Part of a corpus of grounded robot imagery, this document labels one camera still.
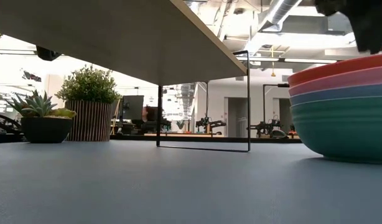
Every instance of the pink bowl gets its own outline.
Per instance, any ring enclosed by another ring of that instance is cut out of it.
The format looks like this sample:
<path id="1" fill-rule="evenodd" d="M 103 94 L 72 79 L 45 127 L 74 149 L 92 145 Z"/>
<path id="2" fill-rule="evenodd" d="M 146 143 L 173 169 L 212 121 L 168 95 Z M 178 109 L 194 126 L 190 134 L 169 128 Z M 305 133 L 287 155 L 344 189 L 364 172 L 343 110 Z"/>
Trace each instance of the pink bowl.
<path id="1" fill-rule="evenodd" d="M 332 88 L 382 84 L 382 67 L 346 72 L 331 77 L 319 78 L 289 89 L 291 96 Z"/>

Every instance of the blue-gray tabletop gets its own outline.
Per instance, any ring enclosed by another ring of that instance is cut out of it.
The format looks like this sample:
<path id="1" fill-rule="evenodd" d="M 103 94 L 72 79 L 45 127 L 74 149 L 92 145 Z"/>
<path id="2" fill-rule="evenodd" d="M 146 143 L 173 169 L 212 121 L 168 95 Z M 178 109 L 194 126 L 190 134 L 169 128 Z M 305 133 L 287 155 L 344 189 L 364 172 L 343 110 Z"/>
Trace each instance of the blue-gray tabletop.
<path id="1" fill-rule="evenodd" d="M 0 223 L 382 223 L 382 166 L 303 144 L 0 144 Z"/>

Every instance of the striped planter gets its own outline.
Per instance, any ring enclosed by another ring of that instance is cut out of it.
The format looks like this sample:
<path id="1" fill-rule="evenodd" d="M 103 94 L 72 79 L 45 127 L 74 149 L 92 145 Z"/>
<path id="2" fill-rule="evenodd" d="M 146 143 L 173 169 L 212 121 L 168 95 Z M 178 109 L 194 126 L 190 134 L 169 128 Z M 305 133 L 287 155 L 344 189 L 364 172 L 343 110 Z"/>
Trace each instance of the striped planter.
<path id="1" fill-rule="evenodd" d="M 111 104 L 66 101 L 65 108 L 77 112 L 67 141 L 109 141 Z"/>

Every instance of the blue bowl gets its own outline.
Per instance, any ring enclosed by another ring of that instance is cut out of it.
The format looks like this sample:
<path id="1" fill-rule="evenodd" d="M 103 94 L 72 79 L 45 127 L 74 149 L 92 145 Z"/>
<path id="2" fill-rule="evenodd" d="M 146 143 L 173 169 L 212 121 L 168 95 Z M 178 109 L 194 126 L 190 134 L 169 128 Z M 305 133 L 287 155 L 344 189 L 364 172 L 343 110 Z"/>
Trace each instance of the blue bowl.
<path id="1" fill-rule="evenodd" d="M 297 134 L 330 159 L 382 163 L 382 96 L 342 98 L 291 107 Z"/>
<path id="2" fill-rule="evenodd" d="M 341 98 L 354 98 L 366 96 L 382 96 L 382 84 L 348 86 L 329 90 L 302 93 L 299 95 L 292 96 L 291 104 L 298 105 L 301 103 L 319 100 L 334 100 Z"/>

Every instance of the succulent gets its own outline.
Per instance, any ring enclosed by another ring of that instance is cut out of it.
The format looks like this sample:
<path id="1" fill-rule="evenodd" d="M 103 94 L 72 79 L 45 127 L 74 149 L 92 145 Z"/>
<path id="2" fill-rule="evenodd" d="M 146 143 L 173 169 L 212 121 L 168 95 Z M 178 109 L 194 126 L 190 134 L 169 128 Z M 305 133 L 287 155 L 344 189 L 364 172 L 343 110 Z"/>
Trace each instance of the succulent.
<path id="1" fill-rule="evenodd" d="M 51 102 L 52 97 L 47 97 L 47 93 L 44 92 L 44 96 L 34 96 L 32 98 L 26 98 L 27 105 L 29 107 L 23 108 L 21 112 L 30 112 L 35 113 L 36 116 L 44 117 L 49 115 L 50 111 L 57 104 L 53 104 Z"/>
<path id="2" fill-rule="evenodd" d="M 22 111 L 24 108 L 28 108 L 28 104 L 21 99 L 21 97 L 16 93 L 16 96 L 18 100 L 14 99 L 13 97 L 11 98 L 13 100 L 13 103 L 10 103 L 8 100 L 6 102 L 13 107 L 16 111 L 18 111 L 23 117 L 27 116 L 35 116 L 35 114 L 31 114 L 29 111 Z"/>
<path id="3" fill-rule="evenodd" d="M 49 113 L 49 116 L 61 116 L 61 117 L 68 117 L 68 118 L 73 118 L 76 115 L 77 115 L 76 112 L 72 110 L 68 110 L 66 108 L 54 109 L 54 110 L 51 110 Z"/>

